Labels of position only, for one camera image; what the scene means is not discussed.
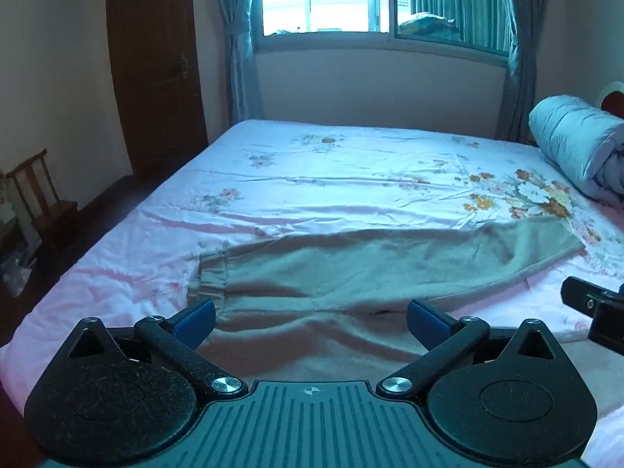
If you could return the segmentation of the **beige fleece pants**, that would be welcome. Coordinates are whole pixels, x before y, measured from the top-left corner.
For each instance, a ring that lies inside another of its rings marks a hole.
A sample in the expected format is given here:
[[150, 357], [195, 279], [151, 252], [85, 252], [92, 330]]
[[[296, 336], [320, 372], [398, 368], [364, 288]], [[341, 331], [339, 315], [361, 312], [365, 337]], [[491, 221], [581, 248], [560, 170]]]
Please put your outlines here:
[[623, 410], [623, 359], [588, 341], [588, 321], [558, 296], [582, 250], [553, 216], [263, 238], [205, 252], [187, 299], [215, 303], [201, 352], [246, 381], [378, 380], [423, 351], [406, 328], [413, 299], [503, 328], [538, 318], [607, 416]]

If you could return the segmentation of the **rolled grey-blue quilt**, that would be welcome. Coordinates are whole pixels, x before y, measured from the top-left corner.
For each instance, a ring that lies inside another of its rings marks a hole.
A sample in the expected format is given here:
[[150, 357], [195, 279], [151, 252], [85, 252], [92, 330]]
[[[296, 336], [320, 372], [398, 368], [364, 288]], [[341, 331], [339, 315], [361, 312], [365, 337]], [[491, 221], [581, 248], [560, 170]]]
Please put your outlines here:
[[623, 119], [581, 98], [554, 95], [529, 114], [541, 152], [584, 195], [623, 207]]

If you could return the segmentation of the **wooden chair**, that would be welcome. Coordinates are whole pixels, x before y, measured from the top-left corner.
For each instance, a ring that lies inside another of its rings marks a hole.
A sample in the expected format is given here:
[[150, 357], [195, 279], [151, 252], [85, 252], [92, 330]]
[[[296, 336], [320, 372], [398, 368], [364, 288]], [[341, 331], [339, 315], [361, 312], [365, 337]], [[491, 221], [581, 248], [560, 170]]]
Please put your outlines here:
[[62, 199], [42, 149], [5, 174], [13, 183], [31, 225], [42, 241], [54, 238], [78, 213], [76, 201]]

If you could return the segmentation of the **bed with floral pink sheet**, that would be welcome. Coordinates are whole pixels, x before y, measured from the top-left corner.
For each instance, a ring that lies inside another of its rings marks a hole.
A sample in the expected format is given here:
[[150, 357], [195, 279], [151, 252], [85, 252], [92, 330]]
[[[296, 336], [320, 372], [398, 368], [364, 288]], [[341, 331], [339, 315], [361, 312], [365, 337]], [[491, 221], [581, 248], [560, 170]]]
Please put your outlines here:
[[1, 351], [17, 408], [80, 318], [111, 326], [186, 306], [200, 258], [238, 245], [362, 229], [472, 230], [555, 216], [582, 251], [511, 289], [450, 299], [443, 310], [498, 326], [541, 318], [599, 407], [585, 451], [593, 467], [623, 462], [623, 359], [588, 337], [560, 301], [576, 276], [623, 280], [623, 213], [582, 195], [534, 147], [482, 138], [288, 122], [243, 122], [174, 173], [55, 284]]

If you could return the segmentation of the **red and white headboard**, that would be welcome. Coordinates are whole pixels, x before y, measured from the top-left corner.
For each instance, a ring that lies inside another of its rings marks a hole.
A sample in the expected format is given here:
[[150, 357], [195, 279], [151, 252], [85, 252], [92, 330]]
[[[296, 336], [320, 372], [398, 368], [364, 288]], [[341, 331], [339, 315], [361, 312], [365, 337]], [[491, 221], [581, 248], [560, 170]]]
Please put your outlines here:
[[624, 82], [609, 82], [600, 92], [597, 106], [619, 119], [624, 119]]

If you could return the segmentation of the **dark wooden door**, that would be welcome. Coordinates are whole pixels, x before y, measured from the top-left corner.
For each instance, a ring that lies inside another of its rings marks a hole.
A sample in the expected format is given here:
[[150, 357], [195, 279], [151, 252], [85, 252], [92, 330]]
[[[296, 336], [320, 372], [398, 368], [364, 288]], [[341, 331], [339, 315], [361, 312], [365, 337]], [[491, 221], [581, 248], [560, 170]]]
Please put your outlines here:
[[208, 145], [193, 0], [106, 0], [106, 18], [133, 173], [163, 181]]

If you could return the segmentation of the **cloth bundle on windowsill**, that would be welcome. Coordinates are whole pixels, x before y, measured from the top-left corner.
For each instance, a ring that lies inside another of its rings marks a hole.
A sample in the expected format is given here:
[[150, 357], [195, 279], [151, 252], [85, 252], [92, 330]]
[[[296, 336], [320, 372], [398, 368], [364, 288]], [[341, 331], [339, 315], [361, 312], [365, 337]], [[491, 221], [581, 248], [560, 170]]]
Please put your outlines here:
[[444, 16], [420, 12], [399, 23], [398, 34], [405, 37], [425, 37], [430, 39], [459, 40], [461, 31], [456, 20]]

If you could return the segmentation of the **right teal curtain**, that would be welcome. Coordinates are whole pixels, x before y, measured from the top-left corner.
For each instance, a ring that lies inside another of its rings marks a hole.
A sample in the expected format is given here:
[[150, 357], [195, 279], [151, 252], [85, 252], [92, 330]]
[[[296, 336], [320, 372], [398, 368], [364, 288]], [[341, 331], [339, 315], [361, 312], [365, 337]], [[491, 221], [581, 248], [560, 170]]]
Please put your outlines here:
[[509, 18], [510, 49], [495, 137], [523, 143], [529, 135], [537, 50], [544, 29], [547, 0], [503, 0]]

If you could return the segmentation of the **teal curtain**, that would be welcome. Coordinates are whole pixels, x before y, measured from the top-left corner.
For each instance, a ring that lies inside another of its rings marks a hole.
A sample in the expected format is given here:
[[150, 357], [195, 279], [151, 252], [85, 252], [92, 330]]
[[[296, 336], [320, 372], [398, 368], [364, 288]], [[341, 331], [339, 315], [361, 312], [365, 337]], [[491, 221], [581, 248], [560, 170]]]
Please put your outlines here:
[[252, 27], [254, 0], [217, 0], [223, 22], [229, 113], [233, 124], [262, 118]]
[[503, 0], [509, 18], [510, 49], [495, 137], [523, 143], [529, 135], [537, 50], [544, 29], [547, 0]]

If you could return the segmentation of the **left teal curtain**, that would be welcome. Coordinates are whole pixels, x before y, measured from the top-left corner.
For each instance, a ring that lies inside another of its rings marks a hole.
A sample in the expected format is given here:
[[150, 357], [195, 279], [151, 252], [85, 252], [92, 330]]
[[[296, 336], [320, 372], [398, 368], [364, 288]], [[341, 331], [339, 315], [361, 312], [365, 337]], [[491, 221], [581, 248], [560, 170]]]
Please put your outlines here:
[[254, 0], [217, 0], [223, 22], [229, 113], [233, 124], [262, 118], [252, 27]]

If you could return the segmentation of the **window with sliding frame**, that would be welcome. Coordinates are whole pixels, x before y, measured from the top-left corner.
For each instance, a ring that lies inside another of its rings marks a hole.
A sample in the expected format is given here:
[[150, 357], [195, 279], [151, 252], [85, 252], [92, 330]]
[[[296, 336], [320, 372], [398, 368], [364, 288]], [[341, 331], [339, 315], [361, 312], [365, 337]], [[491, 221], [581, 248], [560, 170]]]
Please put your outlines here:
[[[399, 23], [420, 12], [455, 19], [461, 38], [400, 36]], [[496, 56], [510, 49], [503, 0], [254, 0], [253, 30], [263, 43], [284, 48], [363, 38], [374, 43], [441, 43]]]

